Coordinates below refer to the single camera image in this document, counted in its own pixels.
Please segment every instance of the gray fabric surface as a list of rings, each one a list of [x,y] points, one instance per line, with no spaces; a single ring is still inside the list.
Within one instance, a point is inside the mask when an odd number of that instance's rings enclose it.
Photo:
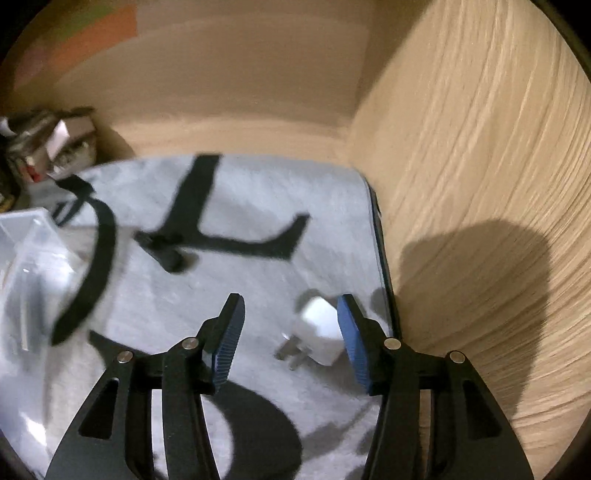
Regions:
[[[282,334],[314,293],[332,298],[353,293],[369,317],[386,329],[387,304],[364,179],[355,171],[281,158],[227,155],[200,229],[250,241],[276,236],[298,213],[311,218],[291,261],[193,251],[191,268],[166,273],[134,241],[134,230],[157,229],[174,200],[192,157],[152,158],[100,166],[82,177],[106,202],[118,223],[118,249],[109,286],[91,318],[65,344],[50,352],[47,367],[47,444],[57,447],[70,420],[102,372],[86,342],[89,328],[149,353],[166,351],[194,335],[219,314],[229,293],[244,296],[246,320],[229,379],[270,400],[285,413],[303,445],[298,479],[354,479],[365,462],[379,404],[357,386],[346,356],[332,367],[308,360],[296,371],[276,360]],[[51,208],[63,192],[33,194],[36,206]],[[65,236],[88,252],[95,216],[84,207]],[[161,414],[154,397],[154,421]],[[208,401],[205,414],[222,477],[235,442],[224,417]],[[163,438],[155,427],[157,464],[164,469]],[[256,443],[256,437],[246,442]],[[268,458],[260,476],[282,476],[281,459]]]

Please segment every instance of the ribbed blue pad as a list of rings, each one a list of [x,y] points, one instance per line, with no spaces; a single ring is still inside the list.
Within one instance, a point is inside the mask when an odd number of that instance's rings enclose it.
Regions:
[[[226,300],[217,322],[226,325],[217,348],[212,352],[212,381],[216,391],[228,379],[234,353],[244,325],[244,298],[232,293]]]
[[[351,295],[342,295],[337,302],[336,311],[340,331],[345,341],[347,355],[355,371],[355,378],[365,391],[369,393],[372,387],[369,376],[369,357],[363,345],[359,328],[355,322],[355,318],[361,315],[359,307]]]

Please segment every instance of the silver rivet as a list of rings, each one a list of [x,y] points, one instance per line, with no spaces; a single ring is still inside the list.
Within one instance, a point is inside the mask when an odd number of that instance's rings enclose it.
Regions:
[[[117,355],[117,361],[120,364],[126,364],[134,357],[134,354],[131,353],[129,350],[123,350],[122,352]]]
[[[454,350],[452,353],[450,353],[449,358],[455,364],[462,364],[466,360],[466,356],[462,352],[458,352],[457,350]]]
[[[197,348],[198,344],[199,342],[195,337],[185,338],[185,340],[183,340],[183,343],[181,343],[185,350],[193,350],[194,348]]]
[[[397,338],[386,338],[384,340],[384,346],[388,350],[398,350],[400,347],[402,347],[402,343],[400,343],[400,340]]]

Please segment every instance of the clear plastic container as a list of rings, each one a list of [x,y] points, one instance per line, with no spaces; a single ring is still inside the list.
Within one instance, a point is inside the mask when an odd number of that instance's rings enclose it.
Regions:
[[[49,462],[43,405],[51,331],[82,267],[45,209],[0,215],[0,430],[38,476]]]

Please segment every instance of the blue gripper pad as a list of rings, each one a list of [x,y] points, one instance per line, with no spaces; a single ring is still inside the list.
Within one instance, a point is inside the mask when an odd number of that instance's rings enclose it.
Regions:
[[[381,356],[386,339],[382,328],[363,316],[351,294],[339,297],[337,319],[357,382],[369,395],[383,393],[387,367]]]
[[[203,346],[203,360],[210,368],[211,381],[216,392],[228,379],[242,333],[244,315],[244,298],[238,293],[231,293],[220,315],[213,322]]]

